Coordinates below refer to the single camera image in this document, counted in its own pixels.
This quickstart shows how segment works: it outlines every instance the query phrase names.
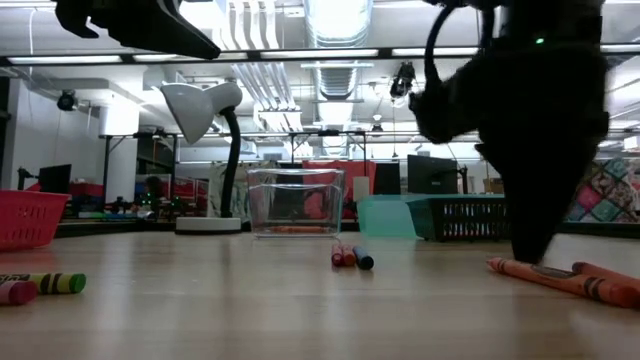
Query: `red plastic basket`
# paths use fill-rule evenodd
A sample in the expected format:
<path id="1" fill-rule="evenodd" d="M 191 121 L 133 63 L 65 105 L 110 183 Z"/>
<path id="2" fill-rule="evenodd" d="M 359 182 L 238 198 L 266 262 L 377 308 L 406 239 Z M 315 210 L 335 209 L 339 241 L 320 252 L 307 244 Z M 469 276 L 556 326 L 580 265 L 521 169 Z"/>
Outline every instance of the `red plastic basket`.
<path id="1" fill-rule="evenodd" d="M 46 246 L 69 195 L 0 190 L 0 251 Z"/>

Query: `pillar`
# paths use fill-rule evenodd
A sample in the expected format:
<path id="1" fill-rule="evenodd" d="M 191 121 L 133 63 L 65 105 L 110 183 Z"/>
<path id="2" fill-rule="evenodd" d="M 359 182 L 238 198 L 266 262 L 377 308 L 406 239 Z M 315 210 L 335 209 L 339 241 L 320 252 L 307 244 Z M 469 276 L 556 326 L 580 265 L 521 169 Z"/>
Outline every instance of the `pillar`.
<path id="1" fill-rule="evenodd" d="M 135 105 L 117 104 L 100 108 L 100 135 L 113 135 L 109 168 L 107 173 L 106 202 L 115 201 L 119 196 L 125 201 L 133 201 L 136 185 L 136 160 L 138 140 L 117 137 L 138 131 L 140 110 Z"/>

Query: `table surface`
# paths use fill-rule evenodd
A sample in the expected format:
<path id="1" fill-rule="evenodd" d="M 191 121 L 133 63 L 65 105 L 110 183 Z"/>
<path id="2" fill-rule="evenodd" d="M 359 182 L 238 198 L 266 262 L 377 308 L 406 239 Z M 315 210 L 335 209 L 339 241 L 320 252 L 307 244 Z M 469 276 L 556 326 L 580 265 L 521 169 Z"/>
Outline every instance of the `table surface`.
<path id="1" fill-rule="evenodd" d="M 371 272 L 332 269 L 328 239 L 129 233 L 0 254 L 0 273 L 84 272 L 79 295 L 0 308 L 0 354 L 93 359 L 624 359 L 640 312 L 488 271 L 509 244 L 364 240 Z M 547 265 L 640 275 L 640 243 L 558 236 Z"/>

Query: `black plastic basket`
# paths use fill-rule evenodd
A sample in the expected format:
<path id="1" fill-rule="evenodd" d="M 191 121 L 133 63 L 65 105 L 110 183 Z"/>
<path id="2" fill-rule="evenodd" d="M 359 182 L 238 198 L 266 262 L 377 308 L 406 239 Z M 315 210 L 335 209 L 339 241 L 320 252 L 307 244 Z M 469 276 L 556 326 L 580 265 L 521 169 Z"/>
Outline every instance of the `black plastic basket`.
<path id="1" fill-rule="evenodd" d="M 408 202 L 416 234 L 428 240 L 501 240 L 509 225 L 504 197 L 434 195 Z"/>

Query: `lamp base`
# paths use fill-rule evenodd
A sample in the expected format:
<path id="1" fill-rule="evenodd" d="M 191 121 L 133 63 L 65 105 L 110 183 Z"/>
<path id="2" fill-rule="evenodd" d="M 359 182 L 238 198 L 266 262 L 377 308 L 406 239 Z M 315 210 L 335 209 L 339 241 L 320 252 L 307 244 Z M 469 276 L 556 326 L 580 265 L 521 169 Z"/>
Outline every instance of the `lamp base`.
<path id="1" fill-rule="evenodd" d="M 239 218 L 180 217 L 176 219 L 176 235 L 225 235 L 242 232 Z"/>

